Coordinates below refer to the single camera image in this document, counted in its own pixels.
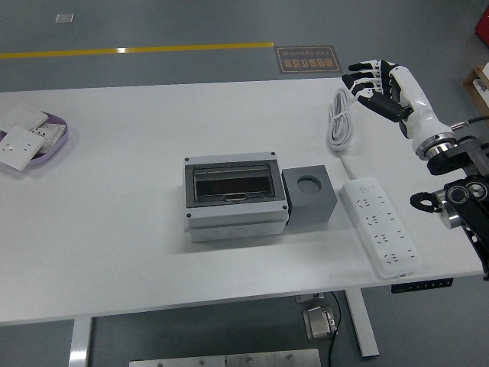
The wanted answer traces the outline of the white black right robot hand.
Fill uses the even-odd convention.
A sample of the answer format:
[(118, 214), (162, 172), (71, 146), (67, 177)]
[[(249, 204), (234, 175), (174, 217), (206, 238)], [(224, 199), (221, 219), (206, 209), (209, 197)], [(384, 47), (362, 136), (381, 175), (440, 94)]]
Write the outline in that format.
[(342, 82), (364, 107), (397, 123), (422, 160), (436, 145), (455, 145), (452, 130), (440, 122), (426, 94), (404, 66), (386, 60), (352, 64)]

